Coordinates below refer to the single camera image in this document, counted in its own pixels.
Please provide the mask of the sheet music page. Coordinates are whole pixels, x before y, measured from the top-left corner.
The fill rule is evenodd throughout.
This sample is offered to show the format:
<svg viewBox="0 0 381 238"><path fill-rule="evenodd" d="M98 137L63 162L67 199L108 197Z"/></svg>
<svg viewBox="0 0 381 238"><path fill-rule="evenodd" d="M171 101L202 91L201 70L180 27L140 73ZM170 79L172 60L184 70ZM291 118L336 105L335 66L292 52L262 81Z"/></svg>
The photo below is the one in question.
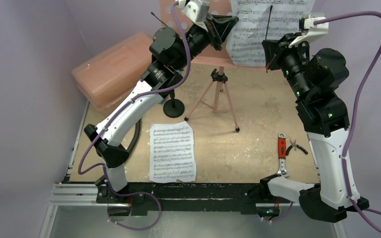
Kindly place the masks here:
<svg viewBox="0 0 381 238"><path fill-rule="evenodd" d="M314 4L314 0L232 0L232 14L239 21L227 37L226 51L233 64L264 67L262 41L298 32L299 20Z"/></svg>
<svg viewBox="0 0 381 238"><path fill-rule="evenodd" d="M155 183L196 181L192 127L186 121L152 124L149 133L149 180Z"/></svg>

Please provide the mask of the pink music stand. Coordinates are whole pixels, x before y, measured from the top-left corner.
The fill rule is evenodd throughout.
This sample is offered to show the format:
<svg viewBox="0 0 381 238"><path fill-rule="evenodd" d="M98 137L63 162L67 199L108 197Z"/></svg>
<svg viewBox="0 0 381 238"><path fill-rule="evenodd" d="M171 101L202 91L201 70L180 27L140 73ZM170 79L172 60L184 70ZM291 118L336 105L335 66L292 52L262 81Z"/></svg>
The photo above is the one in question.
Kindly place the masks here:
<svg viewBox="0 0 381 238"><path fill-rule="evenodd" d="M164 27L156 31L153 36L153 43L149 48L152 53L152 63L148 67L148 73L153 75L164 88L168 86L176 88L187 79L192 60L197 64L214 66L215 68L210 75L210 84L186 114L184 120L189 120L199 104L205 104L203 101L204 96L211 86L216 84L214 104L208 105L208 107L212 109L213 113L220 112L218 109L220 93L225 91L229 102L229 110L233 115L235 132L239 132L240 128L229 92L228 77L224 73L226 67L236 69L238 66L234 65L231 59L201 56L200 53L206 47L212 47L207 34L207 27L203 22L193 23L181 12L177 5L178 3L175 1L170 6L170 10L178 30L176 31L172 27L164 25Z"/></svg>

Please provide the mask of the black microphone desk stand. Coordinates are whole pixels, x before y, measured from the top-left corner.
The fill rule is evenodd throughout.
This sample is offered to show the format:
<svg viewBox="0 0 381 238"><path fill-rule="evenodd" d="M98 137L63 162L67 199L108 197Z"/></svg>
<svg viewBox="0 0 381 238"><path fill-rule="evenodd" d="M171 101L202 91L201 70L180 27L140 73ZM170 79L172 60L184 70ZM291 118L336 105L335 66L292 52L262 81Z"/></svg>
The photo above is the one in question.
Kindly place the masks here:
<svg viewBox="0 0 381 238"><path fill-rule="evenodd" d="M169 118L178 118L185 111L183 102L175 98L175 92L170 92L170 99L163 105L163 112Z"/></svg>

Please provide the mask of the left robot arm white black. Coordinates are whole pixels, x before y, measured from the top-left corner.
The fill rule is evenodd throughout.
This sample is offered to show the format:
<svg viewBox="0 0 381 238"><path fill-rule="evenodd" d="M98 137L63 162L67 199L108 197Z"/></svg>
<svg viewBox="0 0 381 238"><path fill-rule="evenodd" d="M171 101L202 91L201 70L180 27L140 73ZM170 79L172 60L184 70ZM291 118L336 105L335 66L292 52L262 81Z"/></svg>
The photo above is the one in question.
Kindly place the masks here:
<svg viewBox="0 0 381 238"><path fill-rule="evenodd" d="M116 203L128 196L125 162L129 152L121 144L123 137L148 110L184 83L187 77L180 70L189 73L190 62L208 46L221 50L238 22L237 16L208 14L203 27L193 24L185 33L169 26L157 30L149 47L151 63L131 93L104 121L85 127L91 141L86 152L95 148L102 158L105 183L111 187L109 197Z"/></svg>

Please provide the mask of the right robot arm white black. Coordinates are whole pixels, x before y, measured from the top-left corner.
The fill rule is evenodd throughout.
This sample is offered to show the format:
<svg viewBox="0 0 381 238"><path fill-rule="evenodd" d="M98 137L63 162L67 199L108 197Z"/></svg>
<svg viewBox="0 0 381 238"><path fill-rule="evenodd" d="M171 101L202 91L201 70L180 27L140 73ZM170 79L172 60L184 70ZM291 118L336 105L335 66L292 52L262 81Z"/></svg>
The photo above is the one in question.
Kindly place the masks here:
<svg viewBox="0 0 381 238"><path fill-rule="evenodd" d="M345 103L335 93L349 76L345 57L323 48L314 56L309 43L292 46L298 33L279 40L264 40L266 68L281 70L296 96L296 110L307 134L319 175L318 183L297 182L283 175L261 179L259 196L270 202L281 197L298 203L311 219L337 223L347 212L365 210L367 199L356 189L348 153L343 149L349 135Z"/></svg>

